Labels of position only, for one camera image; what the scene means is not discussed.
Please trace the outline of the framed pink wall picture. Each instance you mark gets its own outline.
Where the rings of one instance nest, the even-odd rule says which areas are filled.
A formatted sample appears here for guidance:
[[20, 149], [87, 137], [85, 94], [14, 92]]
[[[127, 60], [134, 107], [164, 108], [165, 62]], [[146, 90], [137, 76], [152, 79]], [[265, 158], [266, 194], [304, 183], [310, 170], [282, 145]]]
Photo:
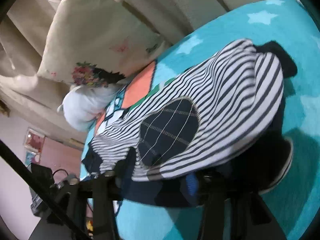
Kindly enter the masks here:
[[28, 128], [24, 140], [25, 166], [31, 163], [39, 164], [46, 136], [34, 129]]

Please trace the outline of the beige floral print pillow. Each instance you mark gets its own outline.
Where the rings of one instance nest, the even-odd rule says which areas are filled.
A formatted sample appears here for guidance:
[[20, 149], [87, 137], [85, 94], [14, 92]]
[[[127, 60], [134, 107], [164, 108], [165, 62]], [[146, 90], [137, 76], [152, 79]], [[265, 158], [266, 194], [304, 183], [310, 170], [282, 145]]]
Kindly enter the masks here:
[[128, 77], [167, 48], [161, 35], [115, 0], [62, 0], [37, 74], [68, 85], [91, 68]]

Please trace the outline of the beige curtain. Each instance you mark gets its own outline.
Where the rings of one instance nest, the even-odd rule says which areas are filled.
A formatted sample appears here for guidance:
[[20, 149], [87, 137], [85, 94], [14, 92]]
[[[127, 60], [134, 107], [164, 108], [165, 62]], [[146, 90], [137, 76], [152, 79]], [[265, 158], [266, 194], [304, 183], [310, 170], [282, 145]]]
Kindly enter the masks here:
[[[1, 0], [1, 102], [59, 139], [84, 140], [57, 113], [68, 85], [38, 76], [46, 39], [62, 0]], [[261, 0], [115, 0], [169, 46], [242, 5]]]

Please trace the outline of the turquoise star cartoon blanket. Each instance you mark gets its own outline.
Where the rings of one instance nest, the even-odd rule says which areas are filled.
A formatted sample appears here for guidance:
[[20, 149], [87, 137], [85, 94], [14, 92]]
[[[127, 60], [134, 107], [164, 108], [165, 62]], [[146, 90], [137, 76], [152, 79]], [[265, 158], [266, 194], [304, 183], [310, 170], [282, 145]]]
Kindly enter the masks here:
[[296, 76], [283, 80], [284, 128], [294, 140], [291, 170], [266, 194], [266, 204], [288, 239], [299, 239], [319, 208], [319, 31], [296, 0], [265, 0], [234, 9], [205, 24], [157, 61], [151, 91], [162, 94], [226, 44], [242, 38], [279, 42], [297, 64]]

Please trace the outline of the striped navy white pants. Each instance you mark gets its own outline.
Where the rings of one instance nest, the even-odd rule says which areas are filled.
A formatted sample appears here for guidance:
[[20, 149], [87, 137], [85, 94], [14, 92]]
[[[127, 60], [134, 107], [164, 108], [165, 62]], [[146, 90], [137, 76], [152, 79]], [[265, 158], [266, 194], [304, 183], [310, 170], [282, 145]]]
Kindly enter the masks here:
[[163, 207], [201, 206], [211, 193], [264, 193], [288, 173], [284, 82], [297, 74], [274, 41], [235, 40], [144, 92], [133, 80], [114, 98], [83, 165], [112, 173], [120, 195]]

